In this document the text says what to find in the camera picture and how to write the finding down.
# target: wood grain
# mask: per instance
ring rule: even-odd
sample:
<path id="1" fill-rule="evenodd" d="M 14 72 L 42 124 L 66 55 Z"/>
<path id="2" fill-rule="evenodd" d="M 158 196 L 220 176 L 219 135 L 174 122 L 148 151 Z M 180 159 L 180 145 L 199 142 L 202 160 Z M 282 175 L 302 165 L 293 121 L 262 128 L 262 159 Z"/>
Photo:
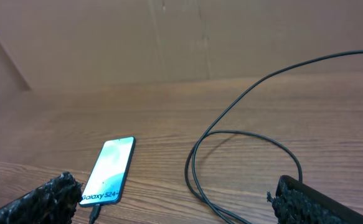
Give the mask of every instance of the wood grain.
<path id="1" fill-rule="evenodd" d="M 0 206 L 69 170 L 86 183 L 102 144 L 135 136 L 120 203 L 97 223 L 221 223 L 187 189 L 189 150 L 255 78 L 25 92 L 0 105 Z M 283 75 L 259 86 L 216 129 L 264 134 L 300 160 L 304 182 L 363 214 L 363 73 Z M 265 193 L 293 161 L 257 139 L 211 136 L 198 152 L 207 195 L 253 223 L 276 223 Z M 87 223 L 78 208 L 75 223 Z"/>

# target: phone screen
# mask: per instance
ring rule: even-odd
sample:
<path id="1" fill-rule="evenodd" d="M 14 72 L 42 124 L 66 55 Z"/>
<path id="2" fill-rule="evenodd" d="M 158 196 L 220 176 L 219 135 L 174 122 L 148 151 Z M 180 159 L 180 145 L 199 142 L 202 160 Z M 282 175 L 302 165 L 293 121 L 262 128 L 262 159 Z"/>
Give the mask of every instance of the phone screen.
<path id="1" fill-rule="evenodd" d="M 116 203 L 120 200 L 134 142 L 134 137 L 128 137 L 104 143 L 84 189 L 81 206 Z"/>

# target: usb cable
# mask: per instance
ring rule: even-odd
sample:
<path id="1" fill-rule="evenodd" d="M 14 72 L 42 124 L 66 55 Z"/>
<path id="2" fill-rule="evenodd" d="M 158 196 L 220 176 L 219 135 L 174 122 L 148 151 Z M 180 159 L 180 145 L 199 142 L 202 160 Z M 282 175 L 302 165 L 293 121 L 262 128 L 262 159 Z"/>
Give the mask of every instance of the usb cable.
<path id="1" fill-rule="evenodd" d="M 100 204 L 94 205 L 93 210 L 90 214 L 90 221 L 88 222 L 89 224 L 94 224 L 95 220 L 98 218 L 98 215 L 100 214 L 100 210 L 101 210 Z"/>
<path id="2" fill-rule="evenodd" d="M 297 167 L 298 167 L 298 174 L 299 174 L 299 182 L 303 183 L 303 172 L 301 171 L 301 166 L 299 163 L 299 160 L 293 155 L 293 153 L 287 149 L 286 147 L 284 147 L 282 144 L 276 142 L 275 140 L 272 140 L 266 136 L 262 136 L 259 134 L 255 134 L 255 133 L 249 133 L 246 131 L 234 131 L 234 130 L 216 130 L 216 131 L 211 131 L 212 128 L 224 117 L 224 115 L 231 110 L 231 108 L 233 106 L 235 106 L 248 92 L 250 92 L 250 90 L 252 90 L 253 88 L 255 88 L 257 85 L 259 85 L 260 83 L 264 82 L 265 80 L 267 80 L 268 78 L 271 78 L 277 74 L 286 72 L 288 70 L 291 70 L 293 68 L 297 68 L 303 65 L 308 65 L 314 62 L 319 62 L 322 60 L 327 60 L 330 58 L 336 58 L 336 57 L 342 57 L 342 56 L 347 56 L 347 55 L 357 55 L 357 54 L 363 54 L 363 50 L 353 50 L 353 51 L 348 51 L 348 52 L 341 52 L 341 53 L 337 53 L 337 54 L 331 54 L 331 55 L 327 55 L 327 56 L 323 56 L 323 57 L 319 57 L 316 59 L 312 59 L 312 60 L 308 60 L 305 62 L 301 62 L 298 63 L 296 65 L 292 65 L 289 67 L 286 67 L 284 69 L 281 69 L 277 72 L 271 73 L 265 77 L 263 77 L 262 79 L 260 79 L 259 81 L 257 81 L 255 84 L 253 84 L 251 87 L 249 87 L 247 90 L 245 90 L 227 109 L 225 109 L 225 111 L 223 113 L 220 114 L 220 116 L 206 129 L 206 131 L 203 133 L 203 135 L 199 138 L 199 140 L 195 143 L 195 145 L 192 147 L 188 157 L 187 157 L 187 161 L 186 161 L 186 165 L 184 167 L 184 177 L 186 179 L 186 183 L 187 186 L 189 188 L 189 190 L 201 201 L 203 201 L 204 203 L 206 203 L 212 210 L 213 212 L 215 212 L 222 220 L 224 220 L 226 223 L 228 224 L 234 224 L 234 219 L 238 220 L 240 223 L 243 224 L 251 224 L 250 222 L 248 222 L 247 220 L 245 220 L 244 218 L 212 203 L 206 196 L 206 194 L 204 193 L 203 188 L 200 186 L 197 174 L 196 174 L 196 170 L 195 170 L 195 160 L 196 160 L 196 154 L 197 154 L 197 150 L 199 148 L 199 145 L 201 144 L 201 142 L 207 137 L 210 136 L 212 134 L 217 134 L 217 133 L 229 133 L 229 134 L 244 134 L 246 136 L 255 136 L 256 138 L 262 139 L 262 140 L 266 140 L 270 143 L 273 143 L 274 145 L 280 147 L 282 150 L 284 150 L 285 152 L 287 152 L 292 159 L 294 160 L 294 162 L 296 163 Z M 189 163 L 191 161 L 191 170 L 192 170 L 192 176 L 194 178 L 194 182 L 196 184 L 196 187 L 198 189 L 198 192 L 196 192 L 193 188 L 191 183 L 189 182 L 189 178 L 188 178 L 188 170 L 189 170 Z"/>

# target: wooden table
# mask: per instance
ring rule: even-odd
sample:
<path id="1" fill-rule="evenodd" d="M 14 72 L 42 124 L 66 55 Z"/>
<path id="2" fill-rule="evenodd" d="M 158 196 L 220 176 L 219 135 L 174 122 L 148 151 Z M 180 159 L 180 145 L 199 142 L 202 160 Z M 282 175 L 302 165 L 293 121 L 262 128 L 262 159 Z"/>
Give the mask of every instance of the wooden table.
<path id="1" fill-rule="evenodd" d="M 102 90 L 25 92 L 0 105 L 0 206 L 69 170 L 86 183 L 109 139 L 137 144 L 117 205 L 97 223 L 221 223 L 187 189 L 186 157 L 208 125 L 258 78 Z M 215 129 L 264 134 L 300 160 L 304 182 L 363 214 L 363 73 L 282 75 L 248 94 Z M 204 141 L 197 174 L 209 198 L 253 223 L 276 223 L 267 191 L 297 178 L 286 153 L 267 142 L 216 135 Z M 78 208 L 74 223 L 87 223 Z"/>

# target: phone bezel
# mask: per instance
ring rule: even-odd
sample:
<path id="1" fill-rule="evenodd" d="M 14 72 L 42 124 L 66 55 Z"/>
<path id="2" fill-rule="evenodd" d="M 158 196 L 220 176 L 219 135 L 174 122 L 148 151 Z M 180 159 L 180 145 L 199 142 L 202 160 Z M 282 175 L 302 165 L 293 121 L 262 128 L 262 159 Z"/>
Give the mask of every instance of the phone bezel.
<path id="1" fill-rule="evenodd" d="M 124 138 L 133 138 L 133 144 L 131 145 L 130 155 L 129 155 L 129 158 L 128 158 L 128 160 L 127 160 L 127 165 L 126 165 L 126 169 L 125 169 L 125 174 L 124 174 L 123 179 L 122 179 L 122 181 L 121 181 L 121 185 L 120 185 L 120 189 L 119 189 L 119 195 L 118 195 L 118 197 L 117 197 L 116 199 L 114 199 L 114 200 L 110 200 L 110 201 L 106 201 L 106 202 L 93 202 L 93 203 L 87 203 L 87 204 L 81 204 L 81 203 L 79 202 L 79 205 L 80 205 L 81 207 L 83 207 L 83 208 L 85 208 L 85 207 L 91 207 L 91 206 L 94 206 L 94 205 L 96 205 L 96 204 L 100 204 L 100 205 L 105 205 L 105 204 L 116 204 L 116 203 L 118 203 L 118 202 L 120 201 L 120 199 L 121 199 L 121 197 L 122 197 L 122 195 L 123 195 L 123 189 L 125 188 L 126 178 L 127 178 L 128 172 L 129 172 L 130 164 L 131 164 L 131 158 L 133 157 L 133 153 L 134 153 L 134 146 L 136 145 L 136 138 L 135 138 L 134 136 L 128 136 L 128 137 L 124 137 Z M 97 157 L 97 159 L 96 159 L 96 161 L 95 161 L 95 164 L 94 164 L 94 167 L 93 167 L 93 169 L 92 169 L 91 173 L 93 172 L 93 170 L 94 170 L 94 168 L 95 168 L 95 166 L 96 166 L 96 164 L 97 164 L 97 162 L 98 162 L 98 158 L 99 158 L 99 157 L 100 157 L 100 155 L 101 155 L 102 149 L 103 149 L 103 147 L 101 148 L 101 151 L 100 151 L 100 153 L 98 154 L 98 157 Z"/>

